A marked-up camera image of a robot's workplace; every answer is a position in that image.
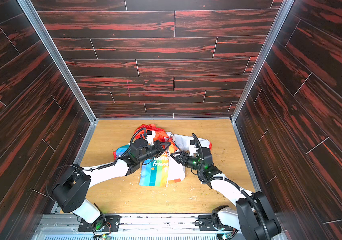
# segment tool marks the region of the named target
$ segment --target black mounting plate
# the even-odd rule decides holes
[[[111,232],[117,232],[117,230],[119,229],[119,224],[120,224],[120,216],[118,215],[105,216],[104,219],[106,223],[109,222],[111,224]],[[108,231],[109,231],[108,227],[105,227],[103,230],[101,230],[101,232],[108,232]],[[79,224],[78,232],[92,232],[92,225],[87,223],[82,218]]]
[[[214,222],[212,221],[211,215],[199,215],[198,216],[199,223],[199,230],[200,231],[217,231],[214,228]],[[227,226],[223,229],[223,231],[232,231],[234,228]]]

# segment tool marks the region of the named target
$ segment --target robotic arm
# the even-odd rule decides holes
[[[133,142],[137,134],[143,130],[144,134]],[[77,164],[70,165],[53,185],[49,195],[53,196],[64,213],[72,212],[90,223],[94,231],[102,231],[105,226],[104,214],[86,199],[87,190],[111,178],[130,175],[139,169],[143,161],[161,156],[170,143],[153,141],[152,134],[155,132],[146,131],[145,128],[138,130],[131,138],[127,151],[112,163],[83,168]],[[222,193],[237,207],[237,211],[228,206],[214,209],[214,227],[218,230],[227,226],[241,229],[247,240],[269,240],[270,236],[279,234],[280,224],[265,195],[245,190],[226,178],[214,166],[210,149],[202,147],[195,134],[193,137],[192,144],[196,145],[196,157],[183,151],[172,153],[171,156],[179,164],[197,170],[202,184],[207,184]]]

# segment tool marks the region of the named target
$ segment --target wood-patterned wall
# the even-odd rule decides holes
[[[0,239],[31,237],[45,186],[72,163],[89,121],[16,0],[0,1]]]
[[[98,118],[231,116],[281,4],[32,2]]]
[[[342,0],[296,0],[236,120],[292,240],[342,239]]]

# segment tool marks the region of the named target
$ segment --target back wall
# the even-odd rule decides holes
[[[281,4],[32,2],[98,118],[230,117]]]

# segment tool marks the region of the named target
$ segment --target light wood tabletop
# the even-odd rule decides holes
[[[81,166],[114,160],[112,152],[126,145],[141,124],[156,124],[174,134],[205,138],[212,143],[215,166],[241,187],[254,191],[229,119],[207,120],[101,120],[97,124]],[[234,205],[219,192],[199,182],[186,168],[186,178],[167,187],[139,185],[135,173],[99,183],[88,190],[87,199],[104,213],[210,213],[220,205]]]

